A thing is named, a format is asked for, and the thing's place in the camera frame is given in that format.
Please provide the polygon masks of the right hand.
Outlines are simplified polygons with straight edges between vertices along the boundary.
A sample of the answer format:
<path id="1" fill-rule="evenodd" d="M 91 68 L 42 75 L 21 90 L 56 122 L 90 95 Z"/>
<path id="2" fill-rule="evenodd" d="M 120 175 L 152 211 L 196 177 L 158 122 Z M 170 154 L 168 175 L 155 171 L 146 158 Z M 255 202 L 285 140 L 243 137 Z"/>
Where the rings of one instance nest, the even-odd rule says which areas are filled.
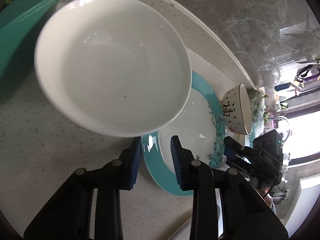
<path id="1" fill-rule="evenodd" d="M 270 196 L 270 194 L 268 193 L 268 190 L 260 190 L 259 194 L 262 196 L 262 198 L 264 199 L 264 201 L 266 202 L 266 204 L 270 207 L 270 209 L 276 213 L 276 206 L 273 202 L 273 198 Z"/>

